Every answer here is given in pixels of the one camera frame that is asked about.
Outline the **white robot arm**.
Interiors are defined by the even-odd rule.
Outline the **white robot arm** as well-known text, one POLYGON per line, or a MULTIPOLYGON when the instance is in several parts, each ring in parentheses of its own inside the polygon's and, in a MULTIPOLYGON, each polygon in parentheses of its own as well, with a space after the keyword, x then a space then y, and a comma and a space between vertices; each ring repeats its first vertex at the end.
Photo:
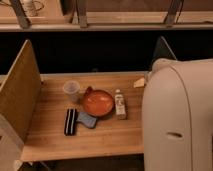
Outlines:
POLYGON ((213 171, 213 59, 157 60, 142 126, 145 171, 213 171))

